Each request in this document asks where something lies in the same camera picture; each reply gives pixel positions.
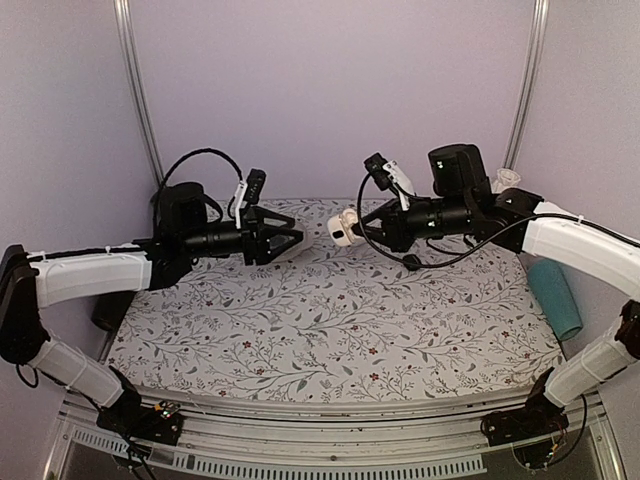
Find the white earbuds charging case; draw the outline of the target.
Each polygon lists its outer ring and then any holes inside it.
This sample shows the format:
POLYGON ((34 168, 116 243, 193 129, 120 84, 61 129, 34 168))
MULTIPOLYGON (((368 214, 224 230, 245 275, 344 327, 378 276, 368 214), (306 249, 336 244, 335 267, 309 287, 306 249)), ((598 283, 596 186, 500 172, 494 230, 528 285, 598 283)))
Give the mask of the white earbuds charging case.
POLYGON ((358 220, 357 212, 352 208, 347 208, 327 221, 329 235, 338 247, 350 247, 364 241, 362 236, 353 231, 358 220))

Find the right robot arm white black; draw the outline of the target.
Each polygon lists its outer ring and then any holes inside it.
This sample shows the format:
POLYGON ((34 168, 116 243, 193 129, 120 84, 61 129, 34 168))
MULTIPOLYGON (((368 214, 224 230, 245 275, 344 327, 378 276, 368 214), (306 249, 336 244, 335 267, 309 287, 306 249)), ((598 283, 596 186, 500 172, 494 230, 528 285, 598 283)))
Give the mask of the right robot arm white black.
POLYGON ((375 153, 366 177, 395 199, 358 214, 351 231, 410 270, 423 263, 408 251, 418 239, 469 235, 477 249, 493 243, 513 253, 549 259, 595 277, 628 296, 621 318, 567 362, 545 371, 525 404, 484 416, 492 446, 567 428, 567 405, 639 360, 639 243, 562 210, 519 188, 491 189, 480 150, 452 144, 428 154, 434 197, 419 197, 396 163, 375 153))

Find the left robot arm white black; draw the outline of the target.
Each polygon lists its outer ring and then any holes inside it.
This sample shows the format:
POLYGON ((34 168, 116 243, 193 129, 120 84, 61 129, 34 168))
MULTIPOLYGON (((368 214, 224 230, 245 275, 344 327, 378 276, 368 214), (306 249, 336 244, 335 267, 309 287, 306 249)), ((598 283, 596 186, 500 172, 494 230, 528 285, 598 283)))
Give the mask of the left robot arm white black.
POLYGON ((201 184, 183 182, 159 190, 150 239, 116 247, 33 253, 9 246, 1 261, 1 357, 29 366, 92 401, 97 425, 125 440, 174 446, 184 417, 179 405, 161 401, 145 407, 136 387, 48 333, 42 309, 59 302, 120 292, 155 291, 176 285, 201 258, 240 254, 262 266, 302 244, 304 233, 292 217, 259 206, 259 187, 241 182, 230 220, 209 220, 220 205, 201 184))

